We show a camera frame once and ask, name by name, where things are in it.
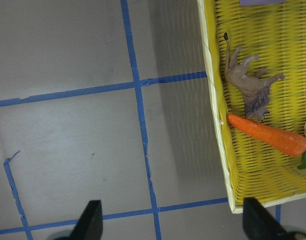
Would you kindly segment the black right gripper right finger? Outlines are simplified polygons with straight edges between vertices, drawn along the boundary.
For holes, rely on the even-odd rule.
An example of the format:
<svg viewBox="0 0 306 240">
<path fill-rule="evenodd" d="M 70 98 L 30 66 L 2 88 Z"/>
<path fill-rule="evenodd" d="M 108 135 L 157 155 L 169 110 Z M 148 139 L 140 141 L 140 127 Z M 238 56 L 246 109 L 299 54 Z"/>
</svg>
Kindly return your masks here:
<svg viewBox="0 0 306 240">
<path fill-rule="evenodd" d="M 243 202 L 243 230 L 249 240 L 290 240 L 291 237 L 255 197 Z"/>
</svg>

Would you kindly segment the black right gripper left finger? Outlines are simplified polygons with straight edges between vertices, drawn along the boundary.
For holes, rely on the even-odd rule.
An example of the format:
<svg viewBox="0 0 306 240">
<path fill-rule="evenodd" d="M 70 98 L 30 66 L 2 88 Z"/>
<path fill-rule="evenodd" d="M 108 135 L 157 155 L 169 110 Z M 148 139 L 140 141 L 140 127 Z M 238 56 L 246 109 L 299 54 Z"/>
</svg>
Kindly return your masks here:
<svg viewBox="0 0 306 240">
<path fill-rule="evenodd" d="M 91 200 L 71 232 L 70 240 L 100 240 L 103 234 L 101 200 Z"/>
</svg>

